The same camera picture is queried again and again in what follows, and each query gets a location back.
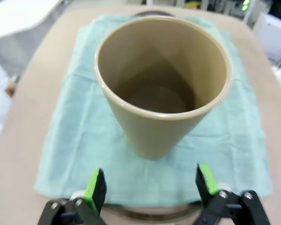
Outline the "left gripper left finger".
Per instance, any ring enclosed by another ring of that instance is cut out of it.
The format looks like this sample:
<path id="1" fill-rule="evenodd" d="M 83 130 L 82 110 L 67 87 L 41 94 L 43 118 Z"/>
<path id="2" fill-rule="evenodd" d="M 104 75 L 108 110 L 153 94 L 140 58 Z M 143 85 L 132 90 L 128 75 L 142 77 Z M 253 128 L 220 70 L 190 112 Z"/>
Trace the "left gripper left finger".
<path id="1" fill-rule="evenodd" d="M 40 225 L 104 225 L 100 217 L 107 192 L 104 172 L 95 170 L 81 196 L 49 200 L 42 211 Z"/>

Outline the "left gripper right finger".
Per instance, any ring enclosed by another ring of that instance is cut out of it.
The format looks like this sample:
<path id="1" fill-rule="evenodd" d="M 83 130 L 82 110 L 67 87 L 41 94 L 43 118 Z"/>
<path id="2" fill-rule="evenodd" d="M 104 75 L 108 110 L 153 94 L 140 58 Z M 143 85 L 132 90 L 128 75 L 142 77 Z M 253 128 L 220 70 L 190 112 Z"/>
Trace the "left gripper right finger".
<path id="1" fill-rule="evenodd" d="M 217 225 L 223 218 L 236 225 L 270 225 L 255 191 L 245 190 L 237 195 L 218 188 L 207 164 L 197 164 L 195 183 L 203 205 L 196 225 Z"/>

